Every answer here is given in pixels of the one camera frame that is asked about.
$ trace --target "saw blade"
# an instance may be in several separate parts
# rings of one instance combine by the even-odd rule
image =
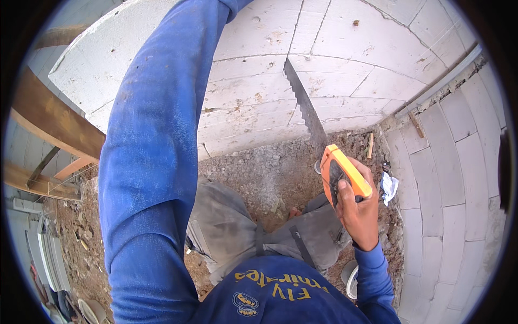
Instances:
[[[298,78],[293,65],[288,58],[284,62],[284,74],[292,87],[293,93],[297,98],[297,104],[302,112],[302,118],[304,119],[304,125],[307,126],[309,133],[311,134],[310,141],[313,143],[317,157],[319,159],[324,155],[325,147],[329,144],[327,135],[322,127],[319,116],[316,114],[315,108],[311,103],[308,93],[304,89],[302,82]]]

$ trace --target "cloth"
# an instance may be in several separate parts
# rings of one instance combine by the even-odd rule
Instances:
[[[379,245],[370,252],[356,250],[361,268],[358,308],[315,269],[285,256],[248,259],[234,271],[256,270],[257,281],[254,271],[239,280],[233,273],[203,303],[198,301],[183,263],[197,187],[196,131],[223,27],[248,3],[178,3],[124,76],[99,166],[100,224],[114,319],[117,323],[398,322],[390,306],[392,283]],[[266,281],[266,276],[271,279],[267,286],[261,287],[260,273]],[[313,280],[309,282],[315,287],[307,288],[295,286],[292,276],[291,283],[281,281],[284,274],[314,279],[322,289]],[[303,288],[311,298],[298,299],[306,296]],[[260,307],[256,315],[239,313],[252,304]]]
[[[325,274],[351,237],[323,193],[304,212],[271,234],[263,232],[263,250],[267,255],[303,260],[290,232],[290,227],[297,226],[316,269]],[[213,285],[242,261],[256,256],[255,233],[256,225],[237,192],[219,182],[198,180],[187,237],[207,262]]]
[[[399,180],[390,177],[390,175],[383,171],[381,173],[381,189],[383,189],[384,194],[381,196],[383,198],[383,203],[385,206],[389,205],[389,201],[394,198],[397,191],[397,186],[399,185]]]

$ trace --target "logo on shirt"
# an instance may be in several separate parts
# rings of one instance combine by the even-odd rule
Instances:
[[[244,293],[236,292],[232,297],[232,303],[237,307],[237,313],[246,317],[257,315],[256,308],[259,307],[259,302],[254,297]]]

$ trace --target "sleeve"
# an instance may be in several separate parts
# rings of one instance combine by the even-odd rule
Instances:
[[[183,263],[197,184],[196,131],[223,27],[249,2],[179,2],[123,78],[99,166],[116,322],[186,322],[198,306]]]
[[[353,246],[358,262],[358,308],[373,324],[400,323],[392,308],[394,293],[387,272],[389,264],[381,250],[380,242],[369,252],[360,250],[356,244]]]

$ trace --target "crumpled paper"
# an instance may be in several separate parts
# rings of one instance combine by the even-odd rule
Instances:
[[[383,198],[383,203],[385,206],[389,205],[389,201],[394,198],[396,195],[397,186],[399,185],[399,180],[389,176],[389,174],[385,171],[381,173],[381,189],[383,189],[384,194],[381,196]]]

